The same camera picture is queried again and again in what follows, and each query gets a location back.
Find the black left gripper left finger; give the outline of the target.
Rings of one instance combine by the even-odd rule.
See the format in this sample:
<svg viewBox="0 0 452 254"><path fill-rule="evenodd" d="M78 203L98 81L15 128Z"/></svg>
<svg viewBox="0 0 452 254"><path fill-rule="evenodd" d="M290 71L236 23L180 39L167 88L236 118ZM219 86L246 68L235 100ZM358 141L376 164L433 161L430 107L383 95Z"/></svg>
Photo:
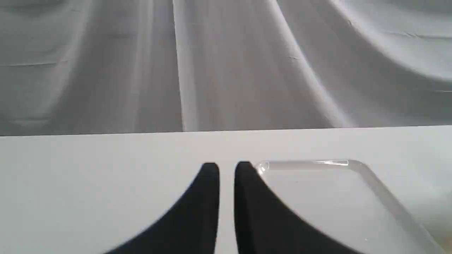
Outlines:
<svg viewBox="0 0 452 254"><path fill-rule="evenodd" d="M176 203L155 223L110 254L213 254L220 203L220 173L204 163Z"/></svg>

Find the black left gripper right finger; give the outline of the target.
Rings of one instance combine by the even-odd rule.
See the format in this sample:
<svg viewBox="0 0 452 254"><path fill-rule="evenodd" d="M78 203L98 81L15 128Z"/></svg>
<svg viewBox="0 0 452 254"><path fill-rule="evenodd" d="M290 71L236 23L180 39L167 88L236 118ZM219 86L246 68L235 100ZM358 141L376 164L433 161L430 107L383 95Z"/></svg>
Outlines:
<svg viewBox="0 0 452 254"><path fill-rule="evenodd" d="M234 174L234 226L240 254L355 254L291 211L248 161Z"/></svg>

